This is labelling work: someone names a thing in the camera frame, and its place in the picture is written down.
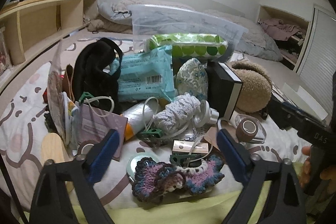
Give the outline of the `person right hand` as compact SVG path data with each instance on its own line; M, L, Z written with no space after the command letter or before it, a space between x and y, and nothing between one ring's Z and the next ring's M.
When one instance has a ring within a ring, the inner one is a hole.
M305 147L302 148L301 151L304 155L308 156L308 158L305 160L305 162L302 166L301 175L299 177L299 183L300 183L301 187L304 188L305 185L310 180L310 170L311 170L310 147L305 146ZM335 164L327 167L320 174L320 179L321 180L329 181L329 185L327 187L327 192L328 193L335 193L335 180L336 180L335 176L336 176Z

